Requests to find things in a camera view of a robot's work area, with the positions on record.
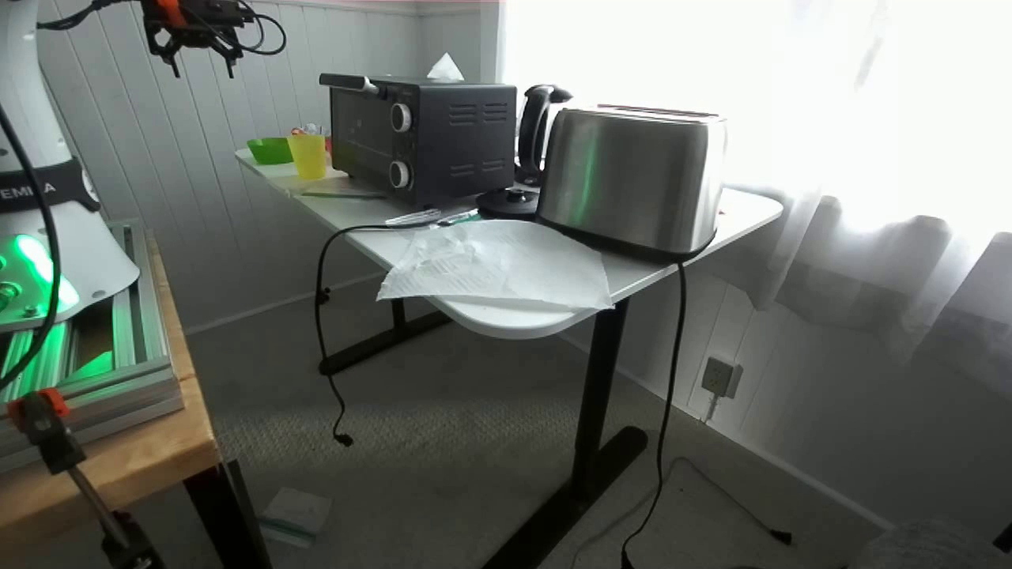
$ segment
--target white curtain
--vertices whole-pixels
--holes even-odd
[[[726,183],[787,202],[716,261],[758,306],[897,356],[957,324],[1010,370],[1010,0],[505,0],[504,22],[505,82],[726,118]]]

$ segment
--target gray floor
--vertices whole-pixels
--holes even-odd
[[[370,292],[331,306],[335,346],[385,327]],[[274,311],[189,337],[226,454],[241,457],[252,505],[280,488],[326,495],[312,548],[269,540],[279,569],[471,569],[567,476],[584,354],[567,343],[490,343],[445,327],[342,375],[344,429],[330,440],[335,401],[312,373],[310,311]],[[657,429],[662,401],[619,381],[608,429]],[[619,519],[653,491],[640,457],[544,566],[618,569]],[[133,510],[169,566],[219,566],[181,491]],[[673,468],[653,529],[633,548],[640,569],[802,569],[694,468]],[[26,566],[105,566],[97,532],[63,535]]]

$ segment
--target wall outlet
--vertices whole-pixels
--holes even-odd
[[[740,373],[743,373],[743,368],[737,368],[737,363],[726,363],[720,356],[706,356],[703,390],[719,399],[733,399],[737,385],[740,385]]]

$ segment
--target yellow container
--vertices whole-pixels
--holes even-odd
[[[316,183],[326,176],[330,155],[323,133],[291,133],[288,148],[300,183]]]

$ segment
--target white table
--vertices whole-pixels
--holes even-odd
[[[300,187],[293,181],[291,163],[260,169],[252,163],[251,151],[237,151],[237,159],[251,163],[256,173],[264,173],[274,190],[288,192],[305,210],[321,214],[335,232],[353,228],[353,225],[378,225],[385,219],[407,213],[406,205],[390,198],[353,198],[365,190],[352,187],[352,181],[335,170],[323,183]],[[774,198],[725,190],[719,238],[703,257],[712,257],[720,247],[773,225],[781,213],[783,205]],[[374,261],[390,269],[396,260],[401,260],[412,238],[414,232],[362,232],[362,233],[348,233],[348,242],[353,242]],[[629,260],[618,252],[601,252],[601,257],[605,257],[605,275],[611,280],[611,297],[618,304],[614,311],[544,313],[544,311],[516,311],[516,306],[495,306],[495,304],[471,304],[471,299],[464,304],[464,299],[429,297],[429,304],[440,313],[407,324],[401,304],[396,304],[391,306],[396,327],[390,332],[378,332],[362,346],[352,346],[321,363],[321,373],[348,370],[374,354],[390,352],[391,346],[401,346],[426,330],[438,330],[440,324],[445,324],[443,315],[448,315],[451,324],[477,335],[494,335],[494,337],[544,337],[596,315],[596,343],[592,343],[584,395],[582,395],[580,429],[576,429],[574,476],[494,552],[488,566],[504,566],[504,569],[538,566],[552,550],[552,544],[564,540],[567,532],[582,519],[582,512],[592,510],[592,503],[636,462],[636,454],[649,443],[644,429],[624,427],[614,440],[601,445],[601,429],[608,418],[618,352],[624,343],[626,306],[640,292],[673,275],[676,265]]]

